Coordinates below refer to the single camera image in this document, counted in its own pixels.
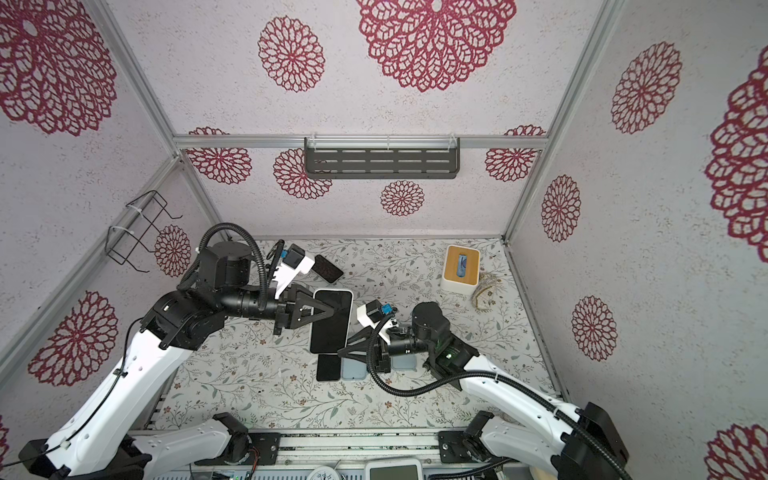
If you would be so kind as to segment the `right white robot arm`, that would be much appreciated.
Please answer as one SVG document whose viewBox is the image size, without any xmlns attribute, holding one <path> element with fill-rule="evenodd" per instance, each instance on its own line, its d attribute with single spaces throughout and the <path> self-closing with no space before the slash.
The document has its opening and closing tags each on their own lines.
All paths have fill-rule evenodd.
<svg viewBox="0 0 768 480">
<path fill-rule="evenodd" d="M 604 409 L 594 403 L 578 407 L 508 374 L 455 335 L 436 302 L 417 304 L 405 324 L 396 315 L 395 307 L 378 300 L 355 309 L 362 328 L 338 354 L 364 363 L 373 382 L 391 396 L 415 398 L 450 385 L 503 412 L 478 413 L 450 448 L 491 468 L 512 460 L 558 479 L 629 478 L 628 450 Z M 387 361 L 418 353 L 426 354 L 424 367 L 433 382 L 401 389 L 381 378 Z"/>
</svg>

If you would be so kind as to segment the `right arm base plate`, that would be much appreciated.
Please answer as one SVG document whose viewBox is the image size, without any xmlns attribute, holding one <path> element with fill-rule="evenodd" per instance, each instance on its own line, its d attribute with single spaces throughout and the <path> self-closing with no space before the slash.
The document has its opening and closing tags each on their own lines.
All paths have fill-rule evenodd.
<svg viewBox="0 0 768 480">
<path fill-rule="evenodd" d="M 481 463 L 489 458 L 477 435 L 465 431 L 443 430 L 438 432 L 437 439 L 443 464 Z"/>
</svg>

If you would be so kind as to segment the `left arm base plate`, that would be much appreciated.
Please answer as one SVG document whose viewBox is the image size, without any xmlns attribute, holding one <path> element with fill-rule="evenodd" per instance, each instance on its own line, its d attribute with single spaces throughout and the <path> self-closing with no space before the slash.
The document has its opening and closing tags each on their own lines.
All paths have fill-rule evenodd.
<svg viewBox="0 0 768 480">
<path fill-rule="evenodd" d="M 282 435 L 280 433 L 250 433 L 244 465 L 256 465 L 257 467 L 274 466 L 277 463 L 281 439 Z"/>
</svg>

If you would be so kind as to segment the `black phone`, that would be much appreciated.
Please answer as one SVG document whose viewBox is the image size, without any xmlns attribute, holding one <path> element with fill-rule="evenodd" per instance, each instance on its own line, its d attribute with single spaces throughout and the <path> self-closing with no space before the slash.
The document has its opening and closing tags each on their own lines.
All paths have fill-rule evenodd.
<svg viewBox="0 0 768 480">
<path fill-rule="evenodd" d="M 344 274 L 340 267 L 320 254 L 315 256 L 312 270 L 329 284 L 334 284 Z"/>
<path fill-rule="evenodd" d="M 354 294 L 344 289 L 319 289 L 314 298 L 331 306 L 334 313 L 312 324 L 309 351 L 312 354 L 336 354 L 346 346 Z"/>
</svg>

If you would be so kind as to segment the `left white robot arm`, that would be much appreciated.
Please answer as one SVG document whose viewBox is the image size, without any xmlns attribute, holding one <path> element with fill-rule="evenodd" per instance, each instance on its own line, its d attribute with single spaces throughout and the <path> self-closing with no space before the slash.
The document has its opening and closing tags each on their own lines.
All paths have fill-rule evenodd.
<svg viewBox="0 0 768 480">
<path fill-rule="evenodd" d="M 329 318 L 332 307 L 293 282 L 315 262 L 296 245 L 275 246 L 266 264 L 252 239 L 201 244 L 181 283 L 148 310 L 102 384 L 57 432 L 29 441 L 20 464 L 45 479 L 151 479 L 198 461 L 247 461 L 249 431 L 230 413 L 145 440 L 128 432 L 168 378 L 229 318 L 271 320 L 277 332 Z"/>
</svg>

